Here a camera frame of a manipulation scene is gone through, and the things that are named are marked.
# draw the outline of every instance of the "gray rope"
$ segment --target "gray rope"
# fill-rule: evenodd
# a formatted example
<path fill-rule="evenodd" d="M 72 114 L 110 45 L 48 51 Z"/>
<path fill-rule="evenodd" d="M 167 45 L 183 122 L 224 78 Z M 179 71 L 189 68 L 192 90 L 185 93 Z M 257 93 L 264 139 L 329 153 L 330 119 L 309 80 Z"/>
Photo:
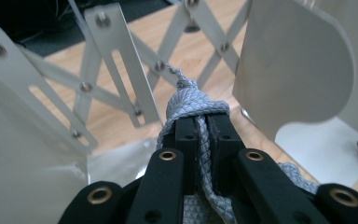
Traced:
<path fill-rule="evenodd" d="M 222 196 L 215 195 L 212 187 L 211 175 L 211 151 L 209 149 L 210 140 L 204 114 L 226 113 L 229 115 L 229 107 L 223 101 L 211 101 L 209 97 L 197 87 L 197 83 L 187 79 L 180 69 L 174 69 L 166 64 L 172 74 L 179 78 L 176 87 L 177 92 L 173 95 L 167 105 L 167 122 L 158 136 L 157 149 L 162 149 L 163 137 L 172 132 L 172 126 L 177 119 L 196 117 L 200 127 L 200 176 L 203 195 L 185 196 L 184 223 L 237 223 L 231 207 L 231 200 Z M 293 169 L 281 166 L 290 174 Z M 292 176 L 301 182 L 302 179 Z M 221 219 L 216 218 L 213 210 Z"/>

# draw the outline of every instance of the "wooden floor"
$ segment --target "wooden floor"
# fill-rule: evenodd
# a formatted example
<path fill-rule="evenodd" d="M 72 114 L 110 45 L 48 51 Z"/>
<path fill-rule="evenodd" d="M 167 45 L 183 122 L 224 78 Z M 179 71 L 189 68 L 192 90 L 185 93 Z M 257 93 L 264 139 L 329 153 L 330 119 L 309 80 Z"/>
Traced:
<path fill-rule="evenodd" d="M 208 4 L 221 26 L 226 30 L 243 5 L 243 2 L 243 0 L 211 0 L 208 1 Z M 151 49 L 157 51 L 175 9 L 176 6 L 168 7 L 138 21 L 133 21 L 129 27 L 135 34 L 143 39 Z M 238 54 L 240 54 L 244 33 L 245 29 L 243 28 L 233 42 L 233 47 Z M 58 64 L 74 74 L 78 74 L 83 48 L 84 43 L 81 43 L 51 55 L 47 57 L 47 60 Z M 213 54 L 213 51 L 212 45 L 202 32 L 183 34 L 169 63 L 175 67 L 182 68 L 187 77 L 196 79 L 209 57 Z M 129 85 L 130 82 L 128 78 L 123 77 L 123 79 L 126 85 Z M 247 147 L 265 150 L 275 161 L 295 162 L 241 115 L 241 107 L 231 94 L 233 81 L 234 75 L 230 72 L 226 64 L 221 62 L 202 90 L 205 91 L 211 99 L 224 100 L 229 104 L 231 109 L 231 121 Z M 116 92 L 116 88 L 104 64 L 102 64 L 98 84 L 107 90 Z M 75 93 L 57 84 L 53 84 L 52 86 L 64 101 L 72 107 Z M 153 93 L 163 121 L 165 121 L 166 105 L 174 92 L 175 87 L 162 79 L 154 89 Z M 87 127 L 99 142 L 98 148 L 94 151 L 95 154 L 134 141 L 143 140 L 147 137 L 156 138 L 161 130 L 159 123 L 135 129 L 132 127 L 130 118 L 125 113 L 97 101 L 93 101 L 92 103 Z M 312 176 L 304 169 L 300 168 L 300 170 L 307 179 L 313 180 Z"/>

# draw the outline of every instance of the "wooden table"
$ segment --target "wooden table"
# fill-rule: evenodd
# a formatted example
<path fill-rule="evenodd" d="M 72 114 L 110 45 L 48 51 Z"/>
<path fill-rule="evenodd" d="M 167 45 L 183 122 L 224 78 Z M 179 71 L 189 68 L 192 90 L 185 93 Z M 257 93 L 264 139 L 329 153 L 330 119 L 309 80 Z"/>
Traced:
<path fill-rule="evenodd" d="M 208 4 L 226 31 L 243 2 L 243 0 L 210 0 Z M 157 51 L 175 9 L 176 6 L 168 7 L 155 14 L 133 21 L 129 24 L 129 27 L 135 34 L 141 37 L 151 49 Z M 244 35 L 245 28 L 241 30 L 233 42 L 233 47 L 239 55 Z M 47 60 L 74 74 L 78 74 L 83 49 L 84 43 L 80 43 L 48 56 Z M 183 34 L 170 59 L 170 63 L 175 67 L 182 68 L 187 77 L 197 78 L 212 54 L 213 47 L 202 32 Z M 226 64 L 221 62 L 214 70 L 203 91 L 213 100 L 224 100 L 228 102 L 231 109 L 231 121 L 247 147 L 267 151 L 275 161 L 290 161 L 296 163 L 281 148 L 268 140 L 264 134 L 241 115 L 241 107 L 231 94 L 233 82 L 234 75 L 230 72 Z M 102 65 L 98 83 L 107 90 L 115 92 L 115 86 L 104 64 Z M 52 84 L 52 86 L 63 100 L 72 107 L 75 93 L 57 84 Z M 162 79 L 154 90 L 154 96 L 163 121 L 165 121 L 165 108 L 174 92 L 175 87 Z M 130 142 L 146 139 L 146 137 L 156 138 L 161 130 L 161 126 L 158 123 L 135 129 L 132 127 L 127 114 L 97 101 L 93 101 L 92 103 L 87 127 L 99 142 L 98 148 L 94 151 L 96 154 L 126 145 Z M 299 164 L 298 166 L 300 167 L 301 173 L 307 179 L 314 180 Z"/>

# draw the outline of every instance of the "white surface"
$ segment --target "white surface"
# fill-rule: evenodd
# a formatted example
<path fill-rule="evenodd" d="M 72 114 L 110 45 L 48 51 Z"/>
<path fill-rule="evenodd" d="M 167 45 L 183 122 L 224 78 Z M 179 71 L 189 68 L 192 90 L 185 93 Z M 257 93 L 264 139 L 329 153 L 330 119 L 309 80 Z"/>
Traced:
<path fill-rule="evenodd" d="M 321 183 L 351 187 L 358 180 L 358 132 L 337 117 L 286 124 L 275 142 Z"/>
<path fill-rule="evenodd" d="M 90 183 L 103 180 L 125 187 L 144 175 L 156 144 L 156 140 L 148 138 L 89 157 Z"/>

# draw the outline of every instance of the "brass ring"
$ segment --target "brass ring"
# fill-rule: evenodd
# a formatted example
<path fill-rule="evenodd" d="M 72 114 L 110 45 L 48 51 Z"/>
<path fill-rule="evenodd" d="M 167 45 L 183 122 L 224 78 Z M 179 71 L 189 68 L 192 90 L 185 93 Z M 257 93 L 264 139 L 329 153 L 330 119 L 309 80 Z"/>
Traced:
<path fill-rule="evenodd" d="M 104 192 L 104 196 L 97 197 L 97 198 L 94 197 L 95 194 L 98 192 Z M 112 190 L 110 188 L 104 186 L 104 187 L 94 189 L 92 192 L 90 192 L 89 196 L 87 196 L 87 200 L 91 204 L 100 204 L 100 203 L 105 203 L 106 201 L 108 201 L 110 199 L 110 197 L 112 197 Z"/>
<path fill-rule="evenodd" d="M 172 151 L 163 151 L 159 153 L 159 158 L 164 161 L 171 161 L 176 158 L 176 153 Z"/>
<path fill-rule="evenodd" d="M 344 204 L 348 207 L 357 207 L 358 199 L 345 189 L 330 189 L 330 196 L 336 200 L 336 202 Z"/>
<path fill-rule="evenodd" d="M 258 152 L 255 152 L 255 151 L 246 152 L 246 157 L 252 161 L 264 160 L 264 156 Z"/>

